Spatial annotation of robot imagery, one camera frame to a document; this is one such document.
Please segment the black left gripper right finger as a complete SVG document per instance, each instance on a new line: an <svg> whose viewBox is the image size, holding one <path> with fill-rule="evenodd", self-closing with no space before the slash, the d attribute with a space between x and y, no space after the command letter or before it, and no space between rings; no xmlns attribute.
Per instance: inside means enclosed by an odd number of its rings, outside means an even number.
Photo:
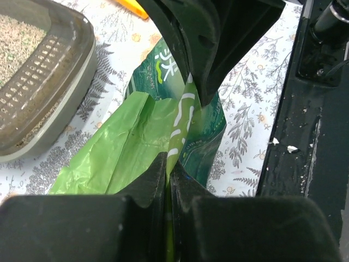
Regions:
<svg viewBox="0 0 349 262"><path fill-rule="evenodd" d="M340 261L317 205L299 196L217 197L171 172L175 261Z"/></svg>

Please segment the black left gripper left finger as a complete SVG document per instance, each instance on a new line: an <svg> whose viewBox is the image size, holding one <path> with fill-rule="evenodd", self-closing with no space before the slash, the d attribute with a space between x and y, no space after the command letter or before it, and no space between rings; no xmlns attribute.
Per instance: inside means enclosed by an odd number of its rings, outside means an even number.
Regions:
<svg viewBox="0 0 349 262"><path fill-rule="evenodd" d="M1 261L164 261L166 160L116 194L8 198Z"/></svg>

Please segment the brown plastic litter box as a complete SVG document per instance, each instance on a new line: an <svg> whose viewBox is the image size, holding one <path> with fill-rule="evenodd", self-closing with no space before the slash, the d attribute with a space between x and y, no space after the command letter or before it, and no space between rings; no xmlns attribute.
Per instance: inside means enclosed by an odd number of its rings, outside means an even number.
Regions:
<svg viewBox="0 0 349 262"><path fill-rule="evenodd" d="M1 1L1 14L45 36L1 88L1 161L46 151L75 115L97 69L93 26L55 1Z"/></svg>

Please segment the orange plastic scoop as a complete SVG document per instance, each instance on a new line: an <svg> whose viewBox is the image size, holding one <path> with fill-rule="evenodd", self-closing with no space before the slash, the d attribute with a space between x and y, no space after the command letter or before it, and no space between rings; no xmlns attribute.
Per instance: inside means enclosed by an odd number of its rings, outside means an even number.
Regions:
<svg viewBox="0 0 349 262"><path fill-rule="evenodd" d="M137 0L115 0L116 3L120 4L134 15L139 18L146 20L149 18L149 15L145 12L145 10L139 5Z"/></svg>

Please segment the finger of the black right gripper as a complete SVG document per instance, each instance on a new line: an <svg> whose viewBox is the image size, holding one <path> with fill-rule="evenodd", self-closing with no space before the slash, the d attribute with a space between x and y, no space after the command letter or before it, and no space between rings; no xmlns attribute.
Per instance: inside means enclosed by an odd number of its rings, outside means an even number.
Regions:
<svg viewBox="0 0 349 262"><path fill-rule="evenodd" d="M182 6L183 1L139 0L138 3L160 31L177 63L183 80L186 80L190 71L188 54L180 30L181 25L175 17L175 7Z"/></svg>
<svg viewBox="0 0 349 262"><path fill-rule="evenodd" d="M165 37L184 76L208 105L227 73L275 24L284 1L163 1L174 32Z"/></svg>

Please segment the green litter bag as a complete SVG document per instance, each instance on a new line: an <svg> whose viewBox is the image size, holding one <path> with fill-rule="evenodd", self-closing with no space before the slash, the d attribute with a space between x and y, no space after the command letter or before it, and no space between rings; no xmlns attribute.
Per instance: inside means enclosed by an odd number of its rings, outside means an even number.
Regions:
<svg viewBox="0 0 349 262"><path fill-rule="evenodd" d="M225 128L219 96L202 107L160 40L133 72L124 102L61 169L50 195L116 194L166 153L164 261L175 261L171 172L181 164L206 189Z"/></svg>

